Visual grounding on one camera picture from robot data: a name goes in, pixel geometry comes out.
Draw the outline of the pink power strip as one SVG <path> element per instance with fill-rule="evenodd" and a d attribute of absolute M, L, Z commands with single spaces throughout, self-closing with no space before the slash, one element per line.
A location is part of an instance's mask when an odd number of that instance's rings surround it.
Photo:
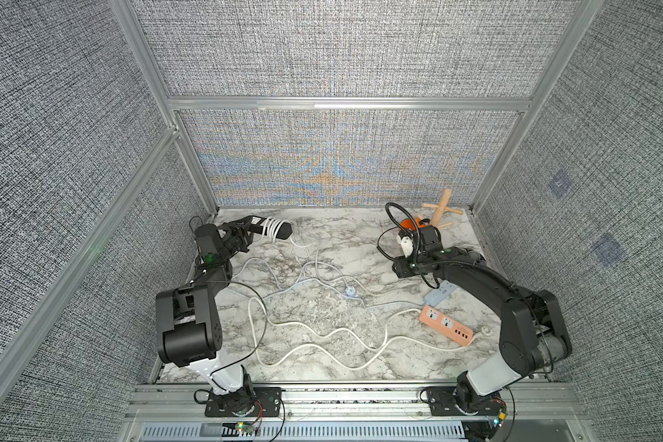
<path fill-rule="evenodd" d="M 419 320 L 461 346 L 466 347 L 473 340 L 473 331 L 469 327 L 449 318 L 431 306 L 425 305 L 421 310 Z"/>

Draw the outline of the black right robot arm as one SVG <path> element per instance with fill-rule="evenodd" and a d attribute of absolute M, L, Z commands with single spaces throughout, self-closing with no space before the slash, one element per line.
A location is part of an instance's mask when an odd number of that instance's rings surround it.
<path fill-rule="evenodd" d="M 433 276 L 482 302 L 500 320 L 498 350 L 457 377 L 456 406 L 474 414 L 504 389 L 572 354 L 565 319 L 554 294 L 531 291 L 486 266 L 475 250 L 450 248 L 431 254 L 399 256 L 392 270 L 399 278 Z"/>

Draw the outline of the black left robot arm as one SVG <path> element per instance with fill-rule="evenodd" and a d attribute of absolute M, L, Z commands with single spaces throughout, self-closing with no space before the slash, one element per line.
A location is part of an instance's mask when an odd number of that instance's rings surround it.
<path fill-rule="evenodd" d="M 202 224 L 193 231 L 197 248 L 193 278 L 156 296 L 157 348 L 160 360 L 185 368 L 218 396 L 252 397 L 250 375 L 230 362 L 215 298 L 233 278 L 231 259 L 248 252 L 253 217 L 222 225 Z"/>

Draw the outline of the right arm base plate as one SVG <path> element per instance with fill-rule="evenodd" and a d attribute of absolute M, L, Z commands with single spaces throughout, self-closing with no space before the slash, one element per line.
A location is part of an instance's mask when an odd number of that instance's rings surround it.
<path fill-rule="evenodd" d="M 419 399 L 429 406 L 432 416 L 501 416 L 508 408 L 499 393 L 477 396 L 464 386 L 425 387 Z"/>

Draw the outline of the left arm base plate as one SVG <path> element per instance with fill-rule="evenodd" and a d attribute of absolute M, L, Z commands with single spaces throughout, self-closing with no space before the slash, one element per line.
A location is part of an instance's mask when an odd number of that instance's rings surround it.
<path fill-rule="evenodd" d="M 282 389 L 278 387 L 241 388 L 224 395 L 208 393 L 204 416 L 211 418 L 278 417 L 282 409 Z"/>

